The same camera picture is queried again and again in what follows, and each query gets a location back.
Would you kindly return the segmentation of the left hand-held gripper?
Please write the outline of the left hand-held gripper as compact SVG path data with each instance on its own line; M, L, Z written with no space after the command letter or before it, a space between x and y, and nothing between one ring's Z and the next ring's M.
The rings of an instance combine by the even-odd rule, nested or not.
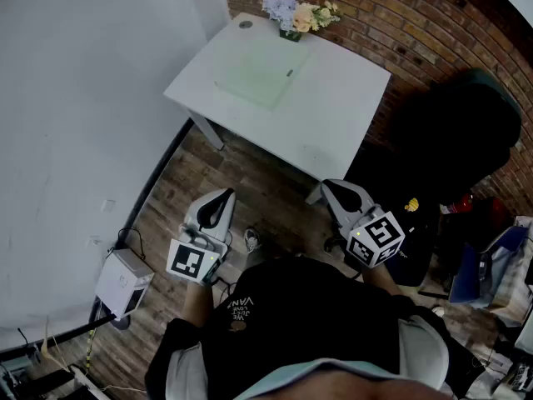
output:
M166 271L189 282L207 285L229 251L227 235L236 194L232 188L210 192L187 209L178 239L170 243Z

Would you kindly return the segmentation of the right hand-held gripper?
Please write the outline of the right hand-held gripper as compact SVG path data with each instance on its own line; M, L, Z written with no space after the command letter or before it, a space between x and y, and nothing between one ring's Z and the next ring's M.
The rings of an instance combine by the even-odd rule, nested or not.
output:
M399 251L406 237L399 222L392 212L374 205L364 188L345 180L327 179L321 184L321 193L342 226L340 234L347 240L346 251L361 264L374 268ZM355 210L367 211L351 222Z

